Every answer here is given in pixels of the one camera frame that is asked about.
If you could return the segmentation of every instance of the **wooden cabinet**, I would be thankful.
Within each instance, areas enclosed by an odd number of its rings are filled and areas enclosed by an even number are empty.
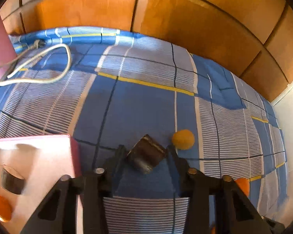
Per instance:
[[[129,31],[135,1],[41,0],[29,5],[22,15],[26,32],[60,26],[104,26]]]
[[[139,32],[185,47],[268,100],[293,81],[293,10],[285,0],[7,0],[10,34],[61,26]]]
[[[237,76],[261,49],[233,18],[202,0],[149,0],[140,32],[212,59]]]
[[[291,83],[293,81],[293,10],[290,7],[287,7],[284,18],[267,44],[267,49]]]

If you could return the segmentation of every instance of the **bed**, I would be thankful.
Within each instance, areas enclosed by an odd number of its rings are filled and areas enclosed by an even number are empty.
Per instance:
[[[219,64],[166,41],[101,27],[10,39],[18,53],[36,39],[46,47],[66,43],[72,67],[52,84],[0,87],[0,138],[70,134],[86,172],[119,144],[130,149],[149,134],[166,147],[174,132],[189,129],[195,144],[178,155],[191,167],[249,179],[250,201],[264,216],[273,218],[287,198],[287,156],[273,108]],[[66,63],[65,49],[57,49],[15,77],[54,77]],[[114,197],[104,201],[109,232],[182,233],[188,198],[178,198],[173,177],[165,159],[148,175],[126,168]],[[213,203],[210,196],[211,223]]]

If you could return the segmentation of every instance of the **yellow ball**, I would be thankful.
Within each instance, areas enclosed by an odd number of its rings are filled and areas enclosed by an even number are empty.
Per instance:
[[[177,149],[189,149],[194,144],[194,135],[188,129],[177,131],[172,136],[172,143]]]

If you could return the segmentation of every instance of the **orange foam ball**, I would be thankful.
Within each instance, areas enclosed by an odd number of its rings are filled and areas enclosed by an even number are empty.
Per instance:
[[[0,196],[0,221],[8,222],[12,217],[12,209],[8,200]]]
[[[172,136],[172,143],[177,149],[189,149],[194,145],[194,135],[188,129],[179,130]]]
[[[240,189],[243,191],[243,193],[246,196],[249,196],[250,194],[250,182],[248,181],[247,178],[238,178],[235,180],[237,185],[240,187]]]

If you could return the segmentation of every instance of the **power cord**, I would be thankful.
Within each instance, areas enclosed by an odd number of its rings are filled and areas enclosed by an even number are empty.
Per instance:
[[[25,51],[21,52],[14,60],[10,61],[7,64],[3,64],[0,66],[0,68],[2,68],[3,66],[11,66],[11,64],[13,64],[14,62],[16,62],[18,59],[20,59],[26,52],[28,52],[29,50],[32,49],[37,49],[41,46],[43,46],[43,42],[41,40],[35,40],[34,44],[29,46],[28,49],[26,49]],[[63,72],[58,75],[57,77],[54,78],[50,78],[50,79],[31,79],[31,78],[16,78],[16,79],[9,79],[9,80],[0,80],[0,86],[6,86],[9,84],[13,84],[13,83],[54,83],[58,80],[60,80],[61,78],[63,78],[66,73],[69,71],[70,67],[71,67],[71,52],[70,49],[68,47],[68,45],[66,44],[57,44],[54,45],[52,47],[49,47],[45,50],[43,50],[42,52],[36,54],[34,57],[28,59],[27,61],[25,61],[23,64],[21,64],[18,68],[16,68],[11,74],[9,74],[7,76],[7,78],[11,78],[12,76],[14,76],[18,71],[20,71],[24,66],[26,66],[27,64],[42,58],[43,56],[45,56],[48,52],[60,48],[60,47],[64,47],[66,49],[66,53],[67,53],[67,65],[66,68],[63,70]]]

